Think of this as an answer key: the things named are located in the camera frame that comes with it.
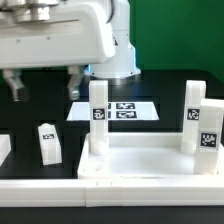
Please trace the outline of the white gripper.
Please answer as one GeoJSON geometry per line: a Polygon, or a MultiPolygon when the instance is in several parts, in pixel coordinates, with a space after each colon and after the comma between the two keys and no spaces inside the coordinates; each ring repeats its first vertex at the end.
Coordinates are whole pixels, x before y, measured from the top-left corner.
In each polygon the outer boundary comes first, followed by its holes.
{"type": "Polygon", "coordinates": [[[84,77],[78,65],[115,55],[114,14],[113,3],[0,3],[0,69],[13,99],[29,100],[18,69],[69,66],[68,95],[78,100],[84,77]]]}

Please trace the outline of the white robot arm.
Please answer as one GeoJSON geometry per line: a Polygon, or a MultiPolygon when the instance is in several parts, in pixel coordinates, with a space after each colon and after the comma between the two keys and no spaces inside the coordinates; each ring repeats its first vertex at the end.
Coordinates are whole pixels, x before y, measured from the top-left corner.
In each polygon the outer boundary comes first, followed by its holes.
{"type": "Polygon", "coordinates": [[[60,66],[72,100],[85,75],[115,84],[138,75],[128,0],[0,0],[0,71],[13,98],[29,99],[24,69],[60,66]]]}

